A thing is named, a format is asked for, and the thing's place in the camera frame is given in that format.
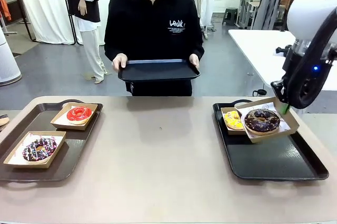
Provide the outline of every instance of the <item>strawberry glazed donut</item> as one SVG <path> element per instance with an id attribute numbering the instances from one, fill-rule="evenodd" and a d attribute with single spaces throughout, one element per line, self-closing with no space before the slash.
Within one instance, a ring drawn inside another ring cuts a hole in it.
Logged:
<path id="1" fill-rule="evenodd" d="M 71 124 L 80 125 L 86 123 L 89 120 L 91 114 L 92 111 L 90 108 L 75 107 L 68 112 L 67 119 Z"/>

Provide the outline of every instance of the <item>black plastic tray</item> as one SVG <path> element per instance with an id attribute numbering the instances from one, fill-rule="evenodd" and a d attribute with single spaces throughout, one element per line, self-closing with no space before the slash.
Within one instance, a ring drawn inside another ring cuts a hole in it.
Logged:
<path id="1" fill-rule="evenodd" d="M 60 103 L 42 103 L 36 105 L 29 114 L 16 125 L 0 144 L 0 181 L 39 182 L 61 181 L 75 169 L 81 153 L 89 139 L 97 118 L 103 108 L 98 104 L 96 112 L 85 131 L 56 129 L 51 120 L 68 102 L 83 103 L 79 100 L 65 100 Z M 8 154 L 28 131 L 65 131 L 65 142 L 48 169 L 13 168 L 3 164 Z"/>
<path id="2" fill-rule="evenodd" d="M 221 108 L 241 102 L 213 105 L 233 173 L 242 179 L 303 181 L 324 180 L 329 172 L 302 136 L 296 132 L 253 144 L 246 135 L 229 135 Z"/>
<path id="3" fill-rule="evenodd" d="M 165 80 L 189 80 L 200 72 L 182 59 L 128 61 L 118 77 L 125 82 L 153 82 Z"/>

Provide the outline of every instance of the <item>white curtain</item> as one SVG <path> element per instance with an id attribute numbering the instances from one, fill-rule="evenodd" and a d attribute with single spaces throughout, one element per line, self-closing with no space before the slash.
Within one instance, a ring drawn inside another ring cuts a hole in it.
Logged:
<path id="1" fill-rule="evenodd" d="M 23 0 L 36 39 L 39 42 L 51 44 L 72 44 L 74 38 L 69 22 L 68 12 L 64 0 Z M 104 44 L 105 27 L 110 0 L 100 0 L 100 42 Z M 78 28 L 75 27 L 79 42 L 82 41 Z"/>
<path id="2" fill-rule="evenodd" d="M 36 40 L 52 44 L 74 42 L 64 0 L 23 0 Z"/>

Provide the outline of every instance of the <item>hand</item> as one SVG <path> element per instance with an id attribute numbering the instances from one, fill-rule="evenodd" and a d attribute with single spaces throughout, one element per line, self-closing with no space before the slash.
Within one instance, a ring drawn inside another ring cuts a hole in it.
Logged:
<path id="1" fill-rule="evenodd" d="M 120 71 L 120 68 L 125 68 L 127 62 L 127 56 L 123 53 L 119 53 L 112 61 L 112 67 L 116 72 Z"/>
<path id="2" fill-rule="evenodd" d="M 87 14 L 85 0 L 80 0 L 80 3 L 78 4 L 78 10 L 81 12 L 82 16 Z"/>
<path id="3" fill-rule="evenodd" d="M 196 54 L 192 54 L 190 56 L 190 62 L 195 66 L 195 68 L 199 69 L 199 58 Z"/>

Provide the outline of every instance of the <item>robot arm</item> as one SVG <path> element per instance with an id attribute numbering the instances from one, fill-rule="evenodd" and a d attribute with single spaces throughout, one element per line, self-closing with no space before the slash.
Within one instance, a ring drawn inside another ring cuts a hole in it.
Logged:
<path id="1" fill-rule="evenodd" d="M 337 0 L 295 0 L 288 28 L 296 42 L 286 56 L 285 75 L 271 85 L 288 108 L 303 109 L 317 98 L 337 58 Z"/>

